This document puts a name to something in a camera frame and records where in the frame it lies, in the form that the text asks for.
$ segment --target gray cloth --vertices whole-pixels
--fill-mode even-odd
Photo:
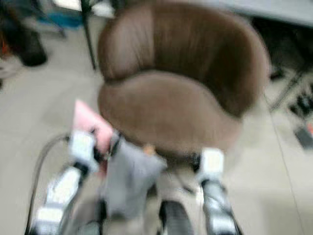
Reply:
[[[107,216],[133,218],[143,212],[147,191],[166,167],[162,158],[147,155],[140,147],[120,138],[109,160],[101,193],[106,201]]]

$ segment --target brown chair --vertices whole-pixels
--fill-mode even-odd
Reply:
[[[98,43],[102,116],[128,140],[178,159],[227,151],[269,77],[254,29],[227,12],[187,3],[133,6]]]

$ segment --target gray floor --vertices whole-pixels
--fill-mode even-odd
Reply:
[[[103,22],[92,21],[94,45]],[[23,234],[35,160],[49,139],[70,130],[75,99],[96,109],[102,77],[91,69],[82,29],[69,30],[67,36],[62,40],[43,35],[48,63],[22,68],[0,91],[0,228],[4,235]],[[267,97],[273,98],[285,82],[270,84]],[[293,128],[284,109],[270,115],[264,97],[245,116],[242,137],[226,160],[224,181],[246,235],[313,234],[313,155],[302,150]],[[51,152],[37,201],[43,199],[47,180],[66,160],[65,146]]]

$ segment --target blue object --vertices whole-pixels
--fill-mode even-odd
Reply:
[[[68,16],[63,13],[53,12],[49,13],[48,17],[61,27],[78,28],[83,24],[81,16]],[[38,21],[46,24],[50,24],[47,19],[39,18]]]

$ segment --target black cable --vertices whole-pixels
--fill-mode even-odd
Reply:
[[[45,161],[46,156],[48,155],[48,152],[51,150],[51,148],[55,144],[57,144],[60,141],[67,141],[68,142],[69,141],[69,134],[66,133],[66,134],[56,136],[51,141],[49,141],[41,150],[41,152],[38,156],[38,159],[36,161],[34,174],[33,174],[33,182],[32,182],[32,186],[31,186],[31,198],[30,198],[29,207],[28,207],[27,224],[26,224],[26,229],[25,229],[24,235],[29,235],[31,219],[32,219],[33,205],[34,205],[35,196],[36,196],[36,192],[37,192],[37,186],[38,186],[39,176],[41,173],[41,168],[43,166],[43,163]]]

